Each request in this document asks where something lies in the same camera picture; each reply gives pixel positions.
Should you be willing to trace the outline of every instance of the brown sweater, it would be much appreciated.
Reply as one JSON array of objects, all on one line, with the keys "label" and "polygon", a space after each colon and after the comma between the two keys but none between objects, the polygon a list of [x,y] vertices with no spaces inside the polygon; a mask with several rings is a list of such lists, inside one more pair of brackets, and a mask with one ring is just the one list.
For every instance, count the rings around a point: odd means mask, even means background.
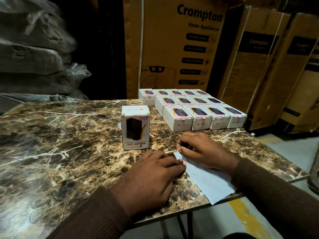
[{"label": "brown sweater", "polygon": [[[284,238],[319,238],[319,200],[248,159],[232,178],[235,185]],[[130,224],[109,190],[100,187],[48,239],[119,238]]]}]

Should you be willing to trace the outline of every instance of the yellow floor marking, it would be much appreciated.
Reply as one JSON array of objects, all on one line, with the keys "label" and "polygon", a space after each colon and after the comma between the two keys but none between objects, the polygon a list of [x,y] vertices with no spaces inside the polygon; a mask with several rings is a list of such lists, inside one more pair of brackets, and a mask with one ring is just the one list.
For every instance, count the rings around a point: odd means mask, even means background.
[{"label": "yellow floor marking", "polygon": [[246,227],[247,233],[260,239],[271,239],[265,227],[257,220],[257,218],[250,213],[248,207],[241,199],[236,199],[229,202],[237,217],[242,221]]},{"label": "yellow floor marking", "polygon": [[281,140],[280,138],[262,138],[262,139],[259,139],[261,142],[270,142],[270,141],[276,141],[276,140]]}]

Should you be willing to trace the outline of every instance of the sleeve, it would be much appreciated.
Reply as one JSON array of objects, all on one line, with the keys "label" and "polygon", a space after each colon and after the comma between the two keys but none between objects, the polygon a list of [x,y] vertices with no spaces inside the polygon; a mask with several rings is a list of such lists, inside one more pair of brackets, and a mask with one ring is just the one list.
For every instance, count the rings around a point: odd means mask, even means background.
[{"label": "sleeve", "polygon": [[248,159],[232,177],[235,185],[284,238],[319,237],[319,200]]},{"label": "sleeve", "polygon": [[112,193],[99,187],[47,239],[117,239],[130,222]]}]

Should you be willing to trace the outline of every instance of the paper sheet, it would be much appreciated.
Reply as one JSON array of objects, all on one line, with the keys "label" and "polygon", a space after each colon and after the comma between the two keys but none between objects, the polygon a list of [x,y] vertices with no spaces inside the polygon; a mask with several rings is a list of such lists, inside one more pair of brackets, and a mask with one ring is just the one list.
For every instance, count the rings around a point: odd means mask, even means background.
[{"label": "paper sheet", "polygon": [[199,189],[213,205],[231,193],[235,187],[230,183],[231,177],[224,172],[208,169],[204,166],[185,158],[178,151],[174,152],[176,159],[183,159],[187,162],[186,172]]}]

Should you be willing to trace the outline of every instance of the gray floor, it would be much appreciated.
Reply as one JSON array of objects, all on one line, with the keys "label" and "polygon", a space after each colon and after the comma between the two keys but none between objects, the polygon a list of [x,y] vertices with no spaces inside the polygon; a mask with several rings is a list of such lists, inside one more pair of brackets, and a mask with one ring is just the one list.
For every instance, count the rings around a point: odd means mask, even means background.
[{"label": "gray floor", "polygon": [[[319,138],[283,141],[272,134],[260,136],[258,139],[307,172],[310,171],[319,144]],[[306,181],[299,181],[293,185],[319,199],[319,196],[309,190]],[[202,209],[194,212],[193,216],[194,238],[221,239],[234,232],[247,232],[257,238],[282,238],[247,198]],[[181,218],[187,232],[186,215]],[[121,237],[121,239],[126,238],[175,239],[183,237],[177,218],[170,218],[129,230]]]}]

